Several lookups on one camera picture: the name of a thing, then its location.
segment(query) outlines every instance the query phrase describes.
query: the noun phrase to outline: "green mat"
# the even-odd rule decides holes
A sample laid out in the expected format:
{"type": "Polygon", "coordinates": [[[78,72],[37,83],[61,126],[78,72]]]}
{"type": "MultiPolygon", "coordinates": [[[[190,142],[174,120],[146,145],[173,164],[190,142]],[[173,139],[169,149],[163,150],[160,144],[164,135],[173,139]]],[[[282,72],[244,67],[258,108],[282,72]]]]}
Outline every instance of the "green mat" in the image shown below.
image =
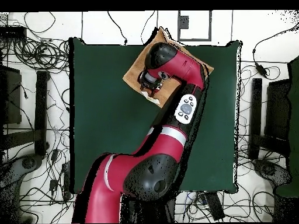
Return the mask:
{"type": "MultiPolygon", "coordinates": [[[[123,80],[144,46],[86,45],[74,41],[74,191],[81,190],[103,152],[131,153],[160,108],[123,80]]],[[[214,67],[203,118],[181,190],[233,190],[235,99],[239,42],[187,46],[214,67]]]]}

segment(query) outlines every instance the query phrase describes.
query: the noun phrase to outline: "white control panel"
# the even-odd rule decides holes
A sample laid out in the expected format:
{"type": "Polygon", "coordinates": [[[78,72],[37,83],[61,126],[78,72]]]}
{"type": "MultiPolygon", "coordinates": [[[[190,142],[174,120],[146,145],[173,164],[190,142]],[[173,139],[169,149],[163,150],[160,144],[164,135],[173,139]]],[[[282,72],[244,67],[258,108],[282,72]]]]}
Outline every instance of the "white control panel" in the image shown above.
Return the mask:
{"type": "Polygon", "coordinates": [[[196,108],[196,98],[192,94],[184,95],[175,110],[175,118],[182,124],[189,124],[196,108]]]}

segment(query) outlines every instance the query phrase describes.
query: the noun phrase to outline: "red robot arm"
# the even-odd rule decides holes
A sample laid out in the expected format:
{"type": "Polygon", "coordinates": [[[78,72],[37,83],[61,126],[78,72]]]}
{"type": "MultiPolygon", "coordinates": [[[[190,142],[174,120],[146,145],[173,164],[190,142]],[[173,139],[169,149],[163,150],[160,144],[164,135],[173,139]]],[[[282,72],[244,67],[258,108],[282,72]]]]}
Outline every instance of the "red robot arm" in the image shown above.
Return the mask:
{"type": "Polygon", "coordinates": [[[180,86],[137,151],[106,153],[93,164],[77,195],[73,223],[119,223],[122,193],[152,201],[170,188],[204,89],[203,67],[174,46],[156,43],[147,54],[140,82],[146,86],[167,77],[176,78],[180,86]]]}

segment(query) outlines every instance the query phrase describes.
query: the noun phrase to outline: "chair wheel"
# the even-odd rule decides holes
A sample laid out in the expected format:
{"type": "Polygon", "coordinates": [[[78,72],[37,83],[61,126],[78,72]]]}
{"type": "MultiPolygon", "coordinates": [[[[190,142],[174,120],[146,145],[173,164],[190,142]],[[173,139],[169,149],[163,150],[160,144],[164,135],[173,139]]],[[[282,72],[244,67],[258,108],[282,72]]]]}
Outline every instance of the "chair wheel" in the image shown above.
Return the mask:
{"type": "Polygon", "coordinates": [[[26,216],[22,220],[22,224],[32,224],[33,222],[33,217],[32,216],[26,216]]]}

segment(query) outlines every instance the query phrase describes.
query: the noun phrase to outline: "cardboard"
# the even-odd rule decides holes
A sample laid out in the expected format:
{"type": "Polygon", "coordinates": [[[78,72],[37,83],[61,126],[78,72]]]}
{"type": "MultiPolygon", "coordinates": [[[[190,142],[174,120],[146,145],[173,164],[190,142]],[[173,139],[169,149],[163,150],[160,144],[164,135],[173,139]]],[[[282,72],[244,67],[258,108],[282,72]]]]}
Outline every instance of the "cardboard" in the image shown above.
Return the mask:
{"type": "Polygon", "coordinates": [[[140,90],[140,84],[138,83],[137,79],[139,74],[144,69],[144,61],[145,57],[147,55],[147,52],[149,49],[158,42],[164,42],[175,45],[177,48],[179,48],[182,52],[185,54],[191,56],[194,58],[197,62],[206,65],[208,69],[208,73],[204,67],[204,74],[207,77],[208,74],[211,74],[214,70],[213,67],[209,66],[208,64],[204,63],[203,61],[199,60],[198,58],[191,55],[190,52],[188,52],[184,47],[182,47],[179,43],[173,41],[170,39],[170,35],[167,34],[167,32],[160,27],[159,31],[157,32],[157,35],[155,38],[143,49],[143,51],[140,53],[138,58],[135,60],[131,68],[127,71],[127,73],[123,76],[123,80],[136,92],[141,93],[146,99],[153,102],[159,107],[163,107],[169,96],[172,94],[172,92],[176,89],[176,87],[179,86],[179,82],[175,79],[168,79],[163,81],[163,87],[160,89],[158,93],[154,95],[153,98],[150,98],[148,95],[150,95],[151,91],[148,89],[144,89],[143,92],[140,90]]]}

